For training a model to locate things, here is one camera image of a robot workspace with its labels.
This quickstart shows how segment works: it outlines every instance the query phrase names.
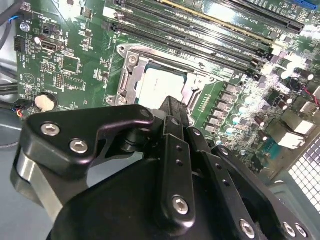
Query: ram slot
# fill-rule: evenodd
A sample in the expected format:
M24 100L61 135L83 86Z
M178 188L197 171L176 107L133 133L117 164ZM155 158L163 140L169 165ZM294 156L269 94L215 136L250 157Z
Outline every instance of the ram slot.
M212 33L212 31L207 30L206 28L202 27L202 26L191 26L189 23L186 23L185 21L183 21L182 19L178 18L178 19L173 19L173 17L171 16L163 16L163 13L158 13L157 11L150 11L150 10L140 10L141 8L139 6L129 6L127 7L127 9L133 11L133 14L135 16L148 16L150 18L154 18L156 16L157 21L160 23L164 23L167 26L171 25L171 27L175 27L173 29L175 29L176 31L179 32L184 32L184 33L189 33L189 35L192 36L192 34L195 35L199 35L202 36L202 39L205 38L212 38L215 39L219 42L221 42L224 45L228 45L231 48L233 48L234 51L245 54L247 56L251 55L253 57L256 57L257 54L256 52L258 51L258 47L254 47L252 45L243 43L243 42L239 42L236 41L234 38L228 37L228 36L223 36L220 33Z
M195 27L196 30L202 31L204 33L213 35L223 35L223 37L234 39L237 42L241 41L243 43L247 43L247 45L251 45L251 47L254 46L262 50L267 50L266 47L269 47L270 45L267 44L266 46L266 43L264 43L264 41L261 41L261 39L257 40L252 36L248 36L246 34L238 32L236 29L229 29L228 27L224 27L214 22L210 22L206 19L196 17L183 10L173 8L171 6L162 4L157 1L144 0L143 3L141 3L136 0L122 0L121 6L132 6L142 11L154 14L156 16L164 17L170 21L177 22L185 26Z
M152 22L148 19L144 19L144 18L138 17L136 15L132 15L132 14L129 14L126 12L123 14L126 19L129 19L128 22L130 22L130 23L132 23L132 21L135 21L136 23L145 25L145 26L150 27L152 29L157 29L157 30L162 31L164 33L169 33L172 36L177 36L178 38L182 38L183 40L197 44L203 48L207 48L207 49L215 52L216 54L221 54L221 55L225 55L230 58L233 58L237 62L243 63L243 65L245 67L247 66L247 64L250 64L253 60L253 58L251 56L246 56L241 53L236 53L235 51L229 50L229 49L221 47L221 46L215 46L212 42L206 42L203 39L199 39L197 37L187 35L184 32L180 32L175 29L160 25L160 24Z
M300 34L305 25L281 16L273 11L257 6L245 0L211 0L214 3L233 9L239 13L251 16L273 27L283 29L289 33Z
M213 56L210 54L206 54L204 52L198 51L194 48L191 48L191 47L188 47L185 45L181 45L176 42L168 41L167 38L160 37L159 35L152 34L148 31L138 29L138 28L133 27L131 25L116 23L115 26L116 26L116 31L119 30L120 32L125 33L125 34L129 34L130 36L135 36L139 39L145 39L148 42L152 41L154 43L158 43L163 46L170 47L172 50L176 51L177 53L182 53L182 54L185 53L190 56L202 58L202 59L205 59L206 61L208 61L209 63L213 63L213 64L219 65L221 67L226 67L226 68L233 70L233 71L239 71L240 73L247 74L247 71L244 69L243 66L240 66L240 65L235 64L230 61L226 61L223 58L219 58L219 57L216 57L216 56Z

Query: cable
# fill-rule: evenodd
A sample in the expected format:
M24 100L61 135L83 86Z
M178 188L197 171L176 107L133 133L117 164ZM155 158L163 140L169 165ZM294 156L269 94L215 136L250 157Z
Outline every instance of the cable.
M9 103L9 102L5 102L5 101L0 101L0 109L7 109L7 110L11 110L12 108L15 107L14 103Z
M15 72L7 67L1 66L1 65L0 65L0 74L3 74L5 76L7 76L11 79L15 79L15 80L18 78L17 72Z
M8 19L19 12L24 0L16 0L7 10L0 14L0 26L2 26Z
M17 94L17 93L18 93L18 89L0 90L0 96Z
M316 96L312 95L312 93L309 92L306 87L304 87L302 90L304 90L308 95L310 95L314 99L315 104L319 106L319 101Z
M19 144L19 141L10 143L10 144L5 144L5 145L0 145L0 149L8 149L8 148L12 148L15 147Z
M17 18L19 18L17 15L12 16L12 17L9 18L8 22L11 24L11 21L12 21L12 20L15 20L15 19L17 19Z
M24 115L21 113L21 109L18 109L16 111L16 115L19 117L19 118L22 118Z
M10 31L11 31L11 27L12 27L11 23L8 22L6 24L3 36L2 36L2 38L0 40L0 51L4 47L6 41L7 41L8 37L9 37Z
M17 87L18 87L17 83L0 84L0 90L16 89Z

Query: red wire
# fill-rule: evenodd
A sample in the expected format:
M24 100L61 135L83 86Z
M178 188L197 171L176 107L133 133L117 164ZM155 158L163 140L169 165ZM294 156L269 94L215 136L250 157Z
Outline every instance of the red wire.
M304 90L307 94L309 94L311 97L313 97L315 104L316 104L317 106L319 106L319 102L318 102L317 97L316 97L316 96L313 96L313 95L311 94L311 92L309 92L309 91L306 89L306 87L304 87L303 90Z
M22 118L22 117L23 117L23 114L21 113L21 110L20 110L20 109L18 109L18 110L16 111L16 114L18 115L19 118Z

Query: black cable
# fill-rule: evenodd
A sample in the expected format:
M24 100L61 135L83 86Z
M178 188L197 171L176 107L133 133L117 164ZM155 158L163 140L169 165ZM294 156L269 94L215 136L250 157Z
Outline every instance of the black cable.
M7 76L11 79L15 79L15 80L17 80L17 78L18 78L18 74L16 71L13 71L13 70L11 70L5 66L1 66L1 65L0 65L0 74L3 74L5 76Z
M14 108L15 105L13 103L5 102L5 101L0 101L0 109L7 109L11 110Z
M17 83L0 84L0 90L16 89L17 87L18 87Z
M5 24L13 15L19 12L24 0L16 0L7 10L0 14L0 26Z
M17 94L17 93L18 93L18 89L0 90L0 96Z
M7 41L8 37L9 37L10 31L11 31L11 27L12 27L11 23L8 22L6 24L3 36L2 36L2 38L0 40L0 51L4 47L6 41Z

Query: motherboard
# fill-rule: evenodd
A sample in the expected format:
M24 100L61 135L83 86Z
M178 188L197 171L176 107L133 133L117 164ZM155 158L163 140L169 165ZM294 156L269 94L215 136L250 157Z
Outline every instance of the motherboard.
M317 128L320 11L296 0L28 0L14 48L27 117L183 102L260 173Z

